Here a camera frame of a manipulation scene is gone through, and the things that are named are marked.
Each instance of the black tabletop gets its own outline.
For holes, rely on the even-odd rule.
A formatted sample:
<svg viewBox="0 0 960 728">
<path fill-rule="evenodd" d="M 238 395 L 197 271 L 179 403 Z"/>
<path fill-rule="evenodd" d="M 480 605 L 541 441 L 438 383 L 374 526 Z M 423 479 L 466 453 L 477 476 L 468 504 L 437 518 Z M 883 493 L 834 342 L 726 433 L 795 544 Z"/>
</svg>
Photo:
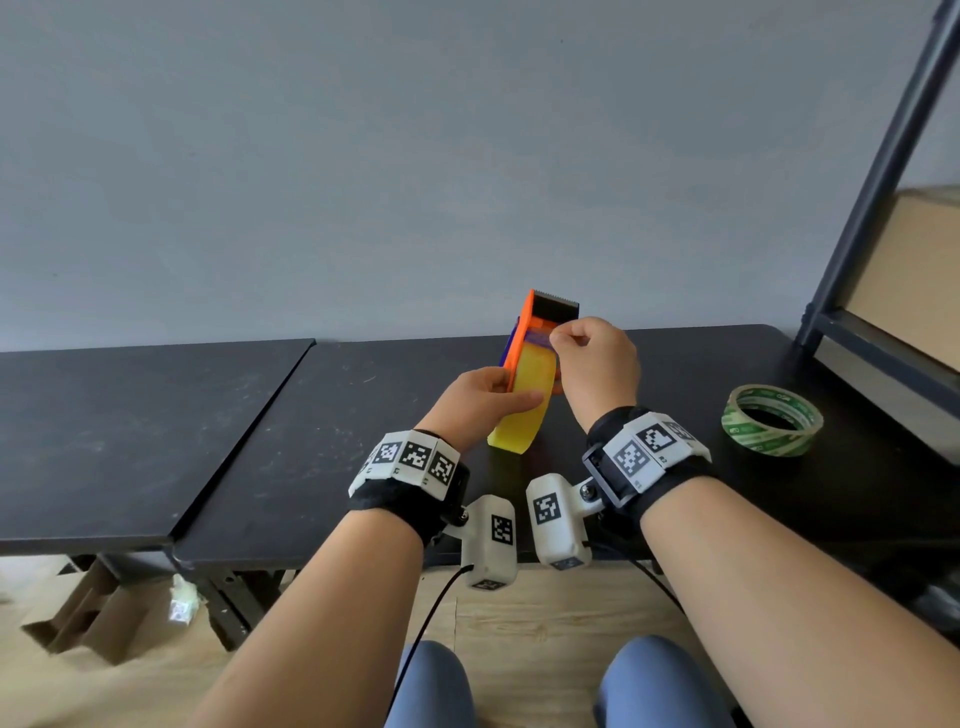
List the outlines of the black tabletop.
<svg viewBox="0 0 960 728">
<path fill-rule="evenodd" d="M 819 544 L 960 545 L 957 471 L 842 379 L 802 356 L 775 328 L 630 331 L 643 364 L 640 401 L 704 442 L 737 491 Z M 347 486 L 384 432 L 407 429 L 447 383 L 496 362 L 506 337 L 318 344 L 307 353 L 174 549 L 186 566 L 303 566 L 347 510 Z M 720 426 L 741 384 L 786 387 L 826 418 L 814 448 L 771 458 L 734 443 Z M 521 560 L 535 560 L 524 490 L 534 477 L 586 477 L 584 434 L 562 398 L 551 401 L 522 456 L 484 446 L 469 453 L 466 502 L 509 498 Z M 458 563 L 444 537 L 430 564 Z"/>
<path fill-rule="evenodd" d="M 171 544 L 312 343 L 0 353 L 0 554 Z"/>
</svg>

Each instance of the right hand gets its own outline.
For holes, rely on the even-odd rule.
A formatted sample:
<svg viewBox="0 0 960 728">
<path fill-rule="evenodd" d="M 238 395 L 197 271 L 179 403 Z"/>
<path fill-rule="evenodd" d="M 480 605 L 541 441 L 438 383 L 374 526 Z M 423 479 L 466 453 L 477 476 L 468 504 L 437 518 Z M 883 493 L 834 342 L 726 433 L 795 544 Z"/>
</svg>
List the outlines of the right hand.
<svg viewBox="0 0 960 728">
<path fill-rule="evenodd" d="M 622 330 L 594 317 L 553 329 L 550 344 L 560 358 L 564 393 L 584 432 L 612 409 L 636 406 L 640 362 Z"/>
</svg>

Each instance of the cardboard box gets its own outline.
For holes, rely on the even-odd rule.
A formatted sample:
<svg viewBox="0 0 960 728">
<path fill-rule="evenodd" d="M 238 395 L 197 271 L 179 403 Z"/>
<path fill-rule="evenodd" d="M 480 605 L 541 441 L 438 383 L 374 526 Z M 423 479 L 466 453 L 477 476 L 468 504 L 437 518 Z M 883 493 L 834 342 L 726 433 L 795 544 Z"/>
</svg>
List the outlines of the cardboard box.
<svg viewBox="0 0 960 728">
<path fill-rule="evenodd" d="M 78 667 L 119 665 L 147 609 L 100 561 L 54 576 L 20 628 L 52 655 Z"/>
<path fill-rule="evenodd" d="M 960 370 L 960 187 L 898 194 L 846 308 Z"/>
</svg>

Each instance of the packing tape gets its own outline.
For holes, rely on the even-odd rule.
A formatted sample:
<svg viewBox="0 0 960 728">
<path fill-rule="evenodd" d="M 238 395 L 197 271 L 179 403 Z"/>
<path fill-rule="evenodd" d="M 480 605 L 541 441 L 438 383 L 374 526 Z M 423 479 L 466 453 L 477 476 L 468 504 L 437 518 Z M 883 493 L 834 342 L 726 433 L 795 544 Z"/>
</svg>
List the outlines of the packing tape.
<svg viewBox="0 0 960 728">
<path fill-rule="evenodd" d="M 748 414 L 751 411 L 766 412 L 793 427 L 758 422 Z M 789 390 L 769 384 L 745 384 L 730 392 L 720 422 L 733 441 L 744 448 L 774 457 L 796 457 L 813 445 L 813 438 L 824 426 L 824 416 L 809 401 Z"/>
</svg>

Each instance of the leg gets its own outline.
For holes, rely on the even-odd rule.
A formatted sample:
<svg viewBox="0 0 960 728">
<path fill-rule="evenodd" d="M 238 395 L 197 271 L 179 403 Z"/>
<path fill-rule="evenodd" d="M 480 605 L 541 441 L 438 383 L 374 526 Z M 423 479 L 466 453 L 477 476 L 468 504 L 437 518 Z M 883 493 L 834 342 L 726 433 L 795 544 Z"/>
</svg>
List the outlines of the leg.
<svg viewBox="0 0 960 728">
<path fill-rule="evenodd" d="M 613 658 L 593 714 L 600 728 L 733 728 L 693 658 L 654 636 L 629 641 Z"/>
<path fill-rule="evenodd" d="M 409 652 L 408 644 L 400 669 Z M 384 728 L 476 728 L 476 724 L 464 666 L 442 644 L 424 640 L 414 652 Z"/>
</svg>

